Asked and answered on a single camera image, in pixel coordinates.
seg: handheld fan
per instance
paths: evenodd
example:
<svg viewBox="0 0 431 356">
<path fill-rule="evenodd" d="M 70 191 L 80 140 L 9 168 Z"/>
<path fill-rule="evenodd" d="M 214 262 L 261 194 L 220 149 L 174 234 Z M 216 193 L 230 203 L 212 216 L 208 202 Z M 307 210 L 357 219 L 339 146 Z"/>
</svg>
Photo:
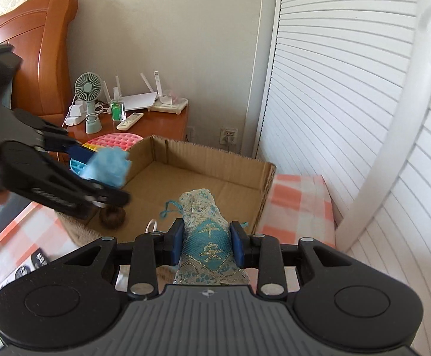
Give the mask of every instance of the handheld fan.
<svg viewBox="0 0 431 356">
<path fill-rule="evenodd" d="M 86 72 L 76 80 L 76 96 L 87 103 L 86 133 L 94 134 L 102 129 L 100 119 L 95 112 L 95 99 L 100 95 L 102 83 L 99 75 Z"/>
</svg>

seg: wall switch plate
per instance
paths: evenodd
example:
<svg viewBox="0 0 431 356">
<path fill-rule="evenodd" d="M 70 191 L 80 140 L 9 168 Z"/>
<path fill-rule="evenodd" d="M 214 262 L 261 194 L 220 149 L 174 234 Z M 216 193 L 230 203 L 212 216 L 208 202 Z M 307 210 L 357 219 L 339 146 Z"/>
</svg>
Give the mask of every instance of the wall switch plate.
<svg viewBox="0 0 431 356">
<path fill-rule="evenodd" d="M 188 142 L 194 142 L 194 127 L 188 126 L 186 127 L 186 138 L 188 138 Z"/>
<path fill-rule="evenodd" d="M 221 128 L 219 143 L 221 145 L 227 146 L 227 141 L 229 139 L 232 139 L 230 144 L 235 145 L 237 144 L 237 134 L 238 134 L 237 128 Z"/>
</svg>

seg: remote control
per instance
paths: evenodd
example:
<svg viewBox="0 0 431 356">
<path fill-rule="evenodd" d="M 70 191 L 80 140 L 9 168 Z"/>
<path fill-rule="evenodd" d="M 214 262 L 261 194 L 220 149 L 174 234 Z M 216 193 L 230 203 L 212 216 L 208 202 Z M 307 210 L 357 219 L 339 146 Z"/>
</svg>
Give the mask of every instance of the remote control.
<svg viewBox="0 0 431 356">
<path fill-rule="evenodd" d="M 132 113 L 129 117 L 127 117 L 127 119 L 125 119 L 123 122 L 118 124 L 117 130 L 127 131 L 127 129 L 129 129 L 137 121 L 139 121 L 142 116 L 143 116 L 143 114 L 141 112 Z"/>
</svg>

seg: red and white checkered cloth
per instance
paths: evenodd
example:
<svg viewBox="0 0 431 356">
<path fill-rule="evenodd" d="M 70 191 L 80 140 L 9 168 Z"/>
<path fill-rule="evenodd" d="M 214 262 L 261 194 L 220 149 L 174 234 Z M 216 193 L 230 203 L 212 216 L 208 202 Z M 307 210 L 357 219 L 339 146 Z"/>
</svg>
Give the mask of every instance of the red and white checkered cloth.
<svg viewBox="0 0 431 356">
<path fill-rule="evenodd" d="M 54 260 L 77 246 L 54 210 L 31 202 L 0 233 L 0 284 L 38 248 Z"/>
<path fill-rule="evenodd" d="M 334 218 L 328 188 L 321 175 L 278 174 L 273 179 L 257 233 L 277 237 L 281 244 L 298 244 L 312 237 L 335 247 Z M 258 270 L 247 269 L 256 290 Z M 285 268 L 288 290 L 299 289 L 294 268 Z"/>
</svg>

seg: headboard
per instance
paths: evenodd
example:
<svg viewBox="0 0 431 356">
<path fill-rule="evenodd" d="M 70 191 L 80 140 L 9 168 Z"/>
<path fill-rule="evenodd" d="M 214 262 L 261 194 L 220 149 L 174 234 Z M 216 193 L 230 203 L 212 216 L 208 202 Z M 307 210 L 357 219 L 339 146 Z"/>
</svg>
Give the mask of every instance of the headboard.
<svg viewBox="0 0 431 356">
<path fill-rule="evenodd" d="M 0 16 L 0 44 L 11 44 L 23 63 L 13 79 L 12 108 L 60 126 L 72 99 L 66 49 L 77 0 L 28 0 Z"/>
</svg>

